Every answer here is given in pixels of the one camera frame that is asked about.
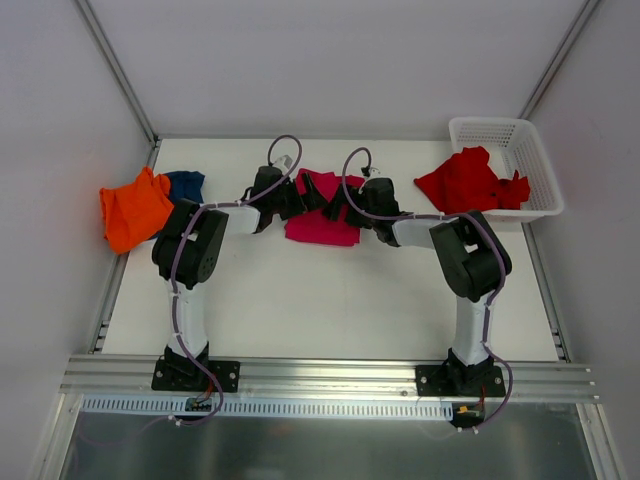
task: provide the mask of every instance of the black mounting plate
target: black mounting plate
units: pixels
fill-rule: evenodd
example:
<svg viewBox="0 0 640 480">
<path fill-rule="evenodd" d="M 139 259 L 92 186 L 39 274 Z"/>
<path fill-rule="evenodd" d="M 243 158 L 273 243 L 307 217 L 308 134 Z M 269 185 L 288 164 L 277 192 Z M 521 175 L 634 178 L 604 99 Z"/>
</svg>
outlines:
<svg viewBox="0 0 640 480">
<path fill-rule="evenodd" d="M 419 397 L 481 397 L 482 386 L 485 387 L 485 398 L 503 398 L 507 394 L 502 369 L 498 366 L 492 367 L 482 382 L 478 383 L 476 394 L 459 393 L 453 382 L 438 382 L 437 384 L 429 382 L 429 379 L 441 368 L 443 368 L 442 365 L 416 366 L 416 389 Z"/>
<path fill-rule="evenodd" d="M 240 362 L 228 360 L 209 360 L 206 364 L 211 373 L 216 376 L 224 393 L 237 393 L 240 383 Z M 184 382 L 183 377 L 171 375 L 167 372 L 164 357 L 156 362 L 153 371 L 151 389 L 161 392 L 203 392 L 209 386 L 209 379 L 200 375 L 198 382 Z"/>
</svg>

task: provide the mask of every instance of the white wall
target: white wall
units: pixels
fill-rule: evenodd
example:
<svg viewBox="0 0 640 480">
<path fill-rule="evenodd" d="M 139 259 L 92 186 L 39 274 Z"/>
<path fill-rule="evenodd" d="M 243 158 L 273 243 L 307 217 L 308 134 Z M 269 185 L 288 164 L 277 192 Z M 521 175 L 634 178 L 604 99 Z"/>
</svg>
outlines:
<svg viewBox="0 0 640 480">
<path fill-rule="evenodd" d="M 583 0 L 92 0 L 160 134 L 448 138 L 516 116 Z"/>
<path fill-rule="evenodd" d="M 27 476 L 113 256 L 98 189 L 147 145 L 71 1 L 0 2 L 0 475 Z"/>
<path fill-rule="evenodd" d="M 630 478 L 640 477 L 640 2 L 608 0 L 533 121 L 566 212 L 536 222 L 575 360 L 591 362 Z"/>
</svg>

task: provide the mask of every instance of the plastic basket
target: plastic basket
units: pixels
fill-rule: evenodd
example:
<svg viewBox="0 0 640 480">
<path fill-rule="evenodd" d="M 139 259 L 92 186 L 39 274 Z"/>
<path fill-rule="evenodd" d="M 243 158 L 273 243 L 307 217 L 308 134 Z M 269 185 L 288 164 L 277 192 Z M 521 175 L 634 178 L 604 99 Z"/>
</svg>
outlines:
<svg viewBox="0 0 640 480">
<path fill-rule="evenodd" d="M 531 195 L 521 210 L 489 210 L 488 220 L 531 222 L 558 215 L 564 201 L 549 157 L 531 122 L 513 118 L 456 117 L 449 122 L 453 151 L 482 146 L 491 154 L 491 167 L 499 177 L 513 178 L 516 170 L 529 179 Z"/>
</svg>

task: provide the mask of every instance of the aluminum frame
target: aluminum frame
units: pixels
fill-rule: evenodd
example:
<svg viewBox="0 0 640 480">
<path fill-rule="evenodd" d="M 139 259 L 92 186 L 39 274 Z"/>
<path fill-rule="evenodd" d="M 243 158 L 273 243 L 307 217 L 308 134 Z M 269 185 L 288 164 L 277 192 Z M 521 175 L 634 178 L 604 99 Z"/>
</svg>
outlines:
<svg viewBox="0 0 640 480">
<path fill-rule="evenodd" d="M 88 0 L 72 0 L 109 67 L 125 100 L 149 142 L 154 146 L 147 161 L 153 166 L 159 142 L 156 132 Z M 525 103 L 520 118 L 530 118 L 553 83 L 569 53 L 593 18 L 602 0 L 585 0 L 556 52 Z M 571 348 L 563 334 L 553 295 L 530 226 L 523 226 L 534 270 L 559 358 L 571 359 Z M 126 256 L 118 257 L 110 274 L 104 301 L 96 317 L 95 334 L 88 351 L 99 351 L 117 297 Z M 39 464 L 39 478 L 58 478 L 85 393 L 151 393 L 151 374 L 156 358 L 149 356 L 74 355 L 61 385 L 61 398 L 49 432 L 46 455 Z M 333 398 L 343 400 L 399 400 L 419 402 L 413 368 L 439 362 L 339 361 L 297 359 L 240 359 L 243 363 L 238 395 L 267 398 Z M 513 402 L 574 403 L 583 422 L 584 434 L 599 478 L 626 478 L 610 433 L 597 386 L 587 365 L 549 362 L 514 363 Z"/>
<path fill-rule="evenodd" d="M 215 360 L 228 358 L 212 357 Z M 234 358 L 241 362 L 237 396 L 341 400 L 465 401 L 473 398 L 418 397 L 416 365 L 435 361 L 301 360 Z M 171 395 L 151 390 L 157 358 L 147 355 L 74 355 L 62 381 L 62 393 Z M 588 365 L 549 362 L 512 363 L 512 402 L 598 403 L 600 396 Z M 501 399 L 487 399 L 499 402 Z"/>
</svg>

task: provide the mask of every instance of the cloth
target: cloth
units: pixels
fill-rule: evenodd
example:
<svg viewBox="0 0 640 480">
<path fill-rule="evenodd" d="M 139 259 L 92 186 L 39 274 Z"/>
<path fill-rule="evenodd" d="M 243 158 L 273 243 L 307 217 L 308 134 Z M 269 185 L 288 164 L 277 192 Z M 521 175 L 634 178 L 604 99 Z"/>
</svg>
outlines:
<svg viewBox="0 0 640 480">
<path fill-rule="evenodd" d="M 177 171 L 165 173 L 171 180 L 171 190 L 169 190 L 169 200 L 175 203 L 181 198 L 186 198 L 196 203 L 204 203 L 202 198 L 202 184 L 204 175 L 200 172 Z"/>
<path fill-rule="evenodd" d="M 308 173 L 311 180 L 329 202 L 340 188 L 341 178 L 333 172 L 318 173 L 301 168 L 296 177 L 296 187 L 300 194 L 306 193 L 302 174 Z M 360 187 L 364 178 L 349 175 L 347 184 Z M 285 237 L 304 243 L 316 243 L 320 245 L 334 245 L 338 247 L 353 247 L 360 243 L 360 229 L 346 224 L 344 217 L 347 214 L 346 206 L 337 222 L 332 222 L 322 214 L 322 209 L 307 212 L 303 215 L 289 219 L 284 227 Z"/>
<path fill-rule="evenodd" d="M 149 167 L 129 185 L 100 189 L 104 237 L 114 252 L 128 252 L 162 229 L 173 210 L 170 189 L 169 178 L 154 177 Z"/>
<path fill-rule="evenodd" d="M 489 167 L 489 152 L 482 147 L 463 148 L 413 182 L 447 215 L 497 208 L 520 210 L 520 204 L 531 194 L 529 180 L 520 178 L 517 171 L 513 180 L 498 179 Z"/>
</svg>

